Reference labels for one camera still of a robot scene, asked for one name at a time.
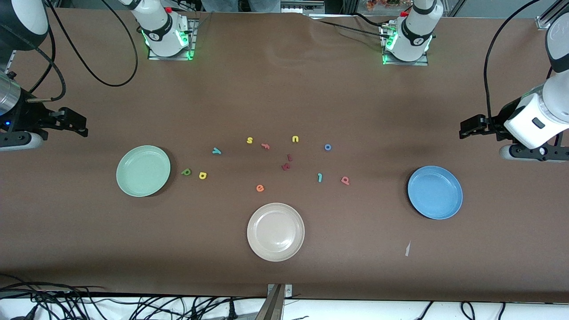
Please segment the white floor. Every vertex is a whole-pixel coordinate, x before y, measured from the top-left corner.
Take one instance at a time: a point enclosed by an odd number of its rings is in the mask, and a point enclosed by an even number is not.
[[[138,302],[139,298],[119,298],[123,302]],[[158,301],[153,305],[164,304]],[[237,314],[256,313],[263,304],[262,299],[251,299],[236,301],[235,307]],[[165,308],[181,312],[189,310],[193,298],[185,298],[184,304],[178,300],[173,305]],[[417,301],[341,301],[341,300],[286,300],[284,307],[283,320],[293,320],[308,316],[307,320],[331,320],[331,319],[358,319],[358,320],[415,320],[417,319],[428,302]],[[500,303],[473,303],[477,320],[495,320],[500,311]],[[26,315],[34,303],[29,299],[4,299],[0,300],[0,320],[10,320],[18,316]],[[110,301],[97,303],[101,312],[108,320],[129,319],[134,309],[134,305],[119,305]],[[102,317],[95,311],[92,305],[87,305],[87,311],[92,320],[102,320]],[[152,313],[153,310],[147,309],[137,319],[142,319]],[[204,319],[226,317],[228,315],[228,304],[225,303],[214,309]],[[160,313],[153,315],[151,319],[169,320],[168,314]],[[424,320],[444,320],[444,319],[464,319],[460,311],[458,302],[436,302],[431,306]],[[551,305],[541,303],[509,303],[506,305],[502,320],[567,320],[569,319],[569,305]],[[38,309],[35,320],[49,320],[48,314],[44,310]]]

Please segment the table surface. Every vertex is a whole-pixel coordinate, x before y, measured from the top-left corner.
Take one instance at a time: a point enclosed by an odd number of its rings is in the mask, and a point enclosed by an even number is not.
[[[132,49],[110,12],[59,12],[95,73],[129,76]],[[569,301],[567,165],[505,161],[494,137],[458,139],[462,120],[485,113],[484,56],[501,20],[443,18],[430,65],[401,67],[381,64],[376,37],[299,14],[207,15],[195,59],[174,62],[145,59],[122,12],[141,59],[120,88],[87,73],[51,17],[68,93],[48,107],[86,116],[89,137],[52,130],[40,149],[1,154],[2,272],[112,292],[262,296],[286,282],[312,298]],[[544,81],[544,35],[514,20],[500,36],[495,112]],[[45,66],[21,52],[11,70],[29,88]],[[52,72],[36,95],[59,86]],[[157,194],[133,198],[115,173],[140,145],[165,150],[172,173]],[[408,201],[407,180],[426,165],[462,185],[448,220]],[[181,175],[187,167],[208,178]],[[278,263],[246,239],[252,213],[271,202],[296,208],[306,228],[300,251]]]

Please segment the light green plate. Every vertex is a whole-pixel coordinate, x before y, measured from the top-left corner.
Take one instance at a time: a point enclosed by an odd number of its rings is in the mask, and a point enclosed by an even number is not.
[[[131,196],[151,195],[166,184],[170,159],[162,149],[140,146],[130,150],[117,167],[118,186]]]

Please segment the white plate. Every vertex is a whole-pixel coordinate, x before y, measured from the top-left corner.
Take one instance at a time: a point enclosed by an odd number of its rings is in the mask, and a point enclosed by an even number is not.
[[[284,261],[300,250],[304,242],[304,222],[291,206],[269,203],[251,216],[247,240],[257,256],[272,262]]]
[[[130,150],[117,167],[118,186],[131,196],[151,195],[166,184],[170,159],[162,149],[140,146]]]

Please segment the plate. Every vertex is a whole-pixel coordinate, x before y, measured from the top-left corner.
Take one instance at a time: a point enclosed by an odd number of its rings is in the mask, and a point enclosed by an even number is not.
[[[437,166],[415,171],[409,179],[407,193],[415,209],[431,219],[448,219],[462,206],[459,181],[448,170]]]
[[[284,261],[300,250],[304,242],[304,222],[291,206],[269,203],[251,216],[247,240],[260,258],[272,262]]]
[[[151,195],[166,184],[170,159],[162,149],[140,146],[130,150],[117,167],[118,186],[131,196]]]

